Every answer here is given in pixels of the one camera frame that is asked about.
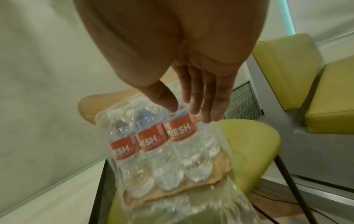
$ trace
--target hand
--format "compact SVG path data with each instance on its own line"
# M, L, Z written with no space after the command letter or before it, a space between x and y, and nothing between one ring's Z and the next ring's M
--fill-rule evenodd
M223 117L268 7L268 0L74 1L120 79L176 111L175 96L160 81L172 66L183 101L191 113L201 110L205 123Z

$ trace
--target plastic bottle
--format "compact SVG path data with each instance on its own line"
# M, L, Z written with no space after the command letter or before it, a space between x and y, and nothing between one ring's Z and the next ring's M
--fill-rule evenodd
M141 150L149 162L155 183L164 190L173 190L180 185L184 174L162 121L167 111L146 99L134 101L135 134Z
M198 133L202 144L208 151L209 155L213 158L220 152L220 144L218 139L213 135L210 130L209 124L203 123L200 119L200 112L197 115L193 115L194 121L198 126Z
M148 194L154 186L154 178L140 150L132 123L125 119L122 109L109 111L111 121L111 149L115 164L122 175L127 192L138 199Z
M179 102L176 113L164 122L172 148L176 151L184 174L194 182L207 180L213 170L212 160L197 134L198 127L186 105Z

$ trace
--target yellow cushion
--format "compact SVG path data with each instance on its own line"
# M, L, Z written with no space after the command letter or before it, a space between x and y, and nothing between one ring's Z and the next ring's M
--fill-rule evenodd
M354 56L325 66L305 121L311 133L354 134Z
M260 181L280 149L280 136L272 127L252 120L222 120L221 126L235 160L235 183L249 194ZM115 195L107 224L125 223L118 194Z
M323 59L308 34L256 44L253 55L283 110L297 110L323 68Z

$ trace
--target bottle label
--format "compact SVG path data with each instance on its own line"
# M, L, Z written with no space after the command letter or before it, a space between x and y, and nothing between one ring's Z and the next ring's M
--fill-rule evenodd
M198 130L194 119L188 113L163 125L172 142L182 141Z
M166 130L162 126L162 123L137 133L135 136L139 141L141 150L144 152L148 152L160 147L169 139Z
M140 151L135 136L129 136L111 143L112 154L115 161L126 159Z
M201 117L200 117L200 112L196 115L193 115L194 117L194 122L197 124L199 122L201 122Z

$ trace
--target wire mesh panel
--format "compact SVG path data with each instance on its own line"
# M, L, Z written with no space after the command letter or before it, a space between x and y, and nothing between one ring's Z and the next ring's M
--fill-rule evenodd
M250 83L237 87L231 94L229 108L225 113L226 119L257 120L260 111L253 96Z

